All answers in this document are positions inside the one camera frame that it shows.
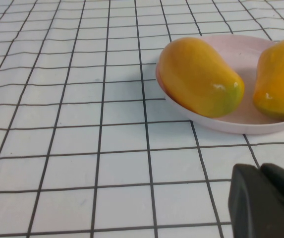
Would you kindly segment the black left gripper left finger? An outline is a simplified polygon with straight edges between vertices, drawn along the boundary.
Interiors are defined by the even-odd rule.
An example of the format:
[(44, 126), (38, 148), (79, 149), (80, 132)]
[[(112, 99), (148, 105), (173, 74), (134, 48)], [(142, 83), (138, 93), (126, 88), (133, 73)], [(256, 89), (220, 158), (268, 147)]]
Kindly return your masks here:
[(235, 238), (274, 238), (276, 199), (269, 181), (248, 164), (233, 166), (228, 209)]

